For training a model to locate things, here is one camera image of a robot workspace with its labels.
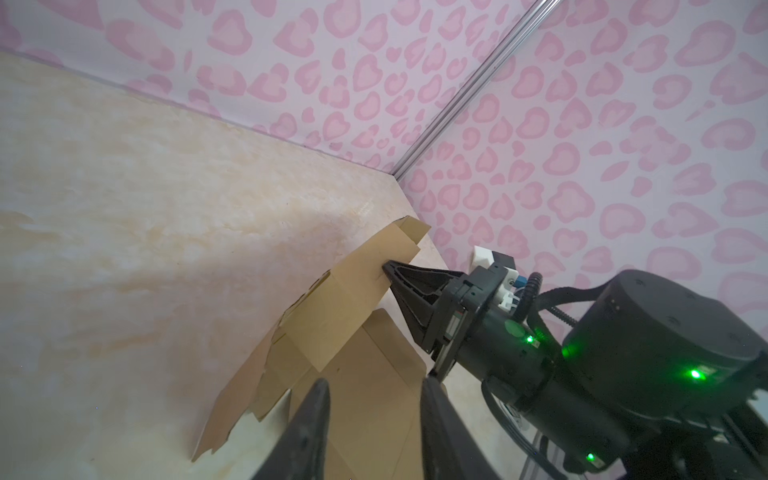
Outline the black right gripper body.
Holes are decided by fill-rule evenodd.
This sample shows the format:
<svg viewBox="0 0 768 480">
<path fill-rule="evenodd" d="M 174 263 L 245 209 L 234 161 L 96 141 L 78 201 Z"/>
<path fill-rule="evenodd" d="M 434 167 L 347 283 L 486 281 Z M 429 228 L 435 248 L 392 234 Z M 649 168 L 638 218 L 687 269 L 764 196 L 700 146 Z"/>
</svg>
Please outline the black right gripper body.
<svg viewBox="0 0 768 480">
<path fill-rule="evenodd" d="M 533 315 L 543 276 L 526 277 L 522 299 L 509 314 L 490 304 L 490 275 L 464 273 L 444 288 L 444 344 L 435 354 L 430 375 L 445 380 L 455 365 L 485 384 L 547 384 L 556 357 Z"/>
</svg>

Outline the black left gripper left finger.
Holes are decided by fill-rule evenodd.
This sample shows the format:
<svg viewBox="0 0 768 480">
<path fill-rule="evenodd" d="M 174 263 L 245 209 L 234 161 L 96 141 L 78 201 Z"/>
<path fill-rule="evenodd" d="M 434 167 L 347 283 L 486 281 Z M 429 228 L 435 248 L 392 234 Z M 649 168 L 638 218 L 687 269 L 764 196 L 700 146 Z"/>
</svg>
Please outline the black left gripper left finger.
<svg viewBox="0 0 768 480">
<path fill-rule="evenodd" d="M 330 426 L 329 383 L 311 386 L 286 430 L 252 480 L 323 479 Z"/>
</svg>

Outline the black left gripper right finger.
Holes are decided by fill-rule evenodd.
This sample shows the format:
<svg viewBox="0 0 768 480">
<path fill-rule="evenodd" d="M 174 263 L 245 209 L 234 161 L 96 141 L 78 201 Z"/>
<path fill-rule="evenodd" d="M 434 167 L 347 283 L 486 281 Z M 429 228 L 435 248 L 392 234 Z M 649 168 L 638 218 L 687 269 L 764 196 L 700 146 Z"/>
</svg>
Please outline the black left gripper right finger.
<svg viewBox="0 0 768 480">
<path fill-rule="evenodd" d="M 500 479 L 432 376 L 422 382 L 420 421 L 425 479 Z"/>
</svg>

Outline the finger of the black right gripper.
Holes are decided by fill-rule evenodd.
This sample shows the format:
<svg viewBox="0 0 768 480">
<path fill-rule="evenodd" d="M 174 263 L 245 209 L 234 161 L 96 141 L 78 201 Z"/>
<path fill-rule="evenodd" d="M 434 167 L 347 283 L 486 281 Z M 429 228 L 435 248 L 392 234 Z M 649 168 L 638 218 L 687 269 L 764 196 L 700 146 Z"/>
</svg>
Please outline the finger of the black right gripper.
<svg viewBox="0 0 768 480">
<path fill-rule="evenodd" d="M 395 260 L 386 262 L 382 269 L 395 296 L 423 300 L 436 300 L 451 281 L 464 275 L 461 271 L 419 267 Z"/>
<path fill-rule="evenodd" d="M 440 300 L 395 296 L 414 343 L 428 354 L 435 354 L 444 344 L 444 312 Z"/>
</svg>

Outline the brown cardboard paper box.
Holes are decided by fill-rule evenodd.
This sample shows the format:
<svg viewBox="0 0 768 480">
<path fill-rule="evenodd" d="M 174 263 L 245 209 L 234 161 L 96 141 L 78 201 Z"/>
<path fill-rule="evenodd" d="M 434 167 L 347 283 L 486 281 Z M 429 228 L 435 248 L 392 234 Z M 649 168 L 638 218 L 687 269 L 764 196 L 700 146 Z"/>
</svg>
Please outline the brown cardboard paper box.
<svg viewBox="0 0 768 480">
<path fill-rule="evenodd" d="M 380 302 L 383 266 L 409 263 L 429 227 L 393 221 L 326 271 L 221 390 L 193 456 L 217 452 L 246 413 L 263 420 L 284 395 L 296 413 L 312 384 L 330 386 L 328 479 L 420 479 L 419 396 L 426 365 Z"/>
</svg>

